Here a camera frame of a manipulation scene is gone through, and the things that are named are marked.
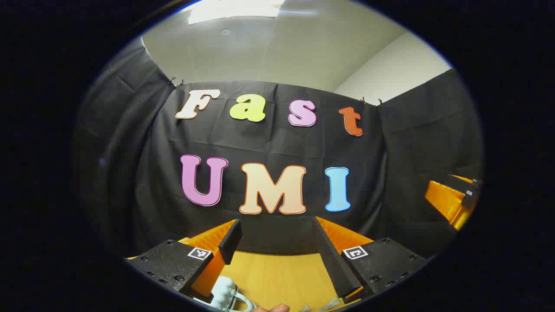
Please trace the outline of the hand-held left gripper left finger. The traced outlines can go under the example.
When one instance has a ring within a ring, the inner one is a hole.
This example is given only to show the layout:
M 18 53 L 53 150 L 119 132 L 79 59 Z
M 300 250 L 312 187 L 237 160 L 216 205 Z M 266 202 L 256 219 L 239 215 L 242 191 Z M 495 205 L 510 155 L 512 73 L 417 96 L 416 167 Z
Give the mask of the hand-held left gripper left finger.
M 208 302 L 241 238 L 241 222 L 233 219 L 186 241 L 165 240 L 126 261 L 164 288 Z

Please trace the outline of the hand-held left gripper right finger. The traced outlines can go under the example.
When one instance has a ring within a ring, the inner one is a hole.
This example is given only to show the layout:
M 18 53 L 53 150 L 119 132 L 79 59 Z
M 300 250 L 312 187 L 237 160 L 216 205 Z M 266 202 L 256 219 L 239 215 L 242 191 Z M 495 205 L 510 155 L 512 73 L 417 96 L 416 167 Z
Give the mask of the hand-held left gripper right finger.
M 313 230 L 317 252 L 344 303 L 385 292 L 428 263 L 394 239 L 373 240 L 321 217 L 313 218 Z

